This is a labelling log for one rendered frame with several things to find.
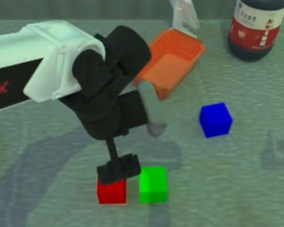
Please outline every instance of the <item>red and white label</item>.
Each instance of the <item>red and white label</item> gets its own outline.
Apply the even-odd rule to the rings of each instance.
[[[230,40],[248,50],[261,50],[274,44],[284,18],[284,8],[267,11],[254,9],[237,1]]]

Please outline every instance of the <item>gray wall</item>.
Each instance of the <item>gray wall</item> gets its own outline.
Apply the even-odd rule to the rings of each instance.
[[[200,19],[231,18],[235,0],[194,0]],[[0,19],[169,19],[169,0],[0,0]]]

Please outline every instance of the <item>orange tray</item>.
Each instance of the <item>orange tray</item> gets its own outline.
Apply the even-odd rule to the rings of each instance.
[[[202,41],[175,29],[160,33],[149,45],[151,61],[133,80],[153,84],[159,99],[167,98],[204,53]]]

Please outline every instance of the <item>orange dustpan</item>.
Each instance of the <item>orange dustpan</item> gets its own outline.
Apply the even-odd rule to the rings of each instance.
[[[170,95],[205,51],[203,42],[183,27],[184,22],[199,28],[191,0],[170,1],[174,8],[173,27],[161,32],[149,44],[151,61],[133,81],[135,86],[143,80],[152,83],[161,100]]]

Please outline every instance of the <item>red x mark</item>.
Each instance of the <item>red x mark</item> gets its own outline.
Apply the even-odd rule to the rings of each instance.
[[[6,85],[8,84],[8,81],[5,81],[2,85],[0,84],[0,94],[5,94],[8,91],[6,90]]]

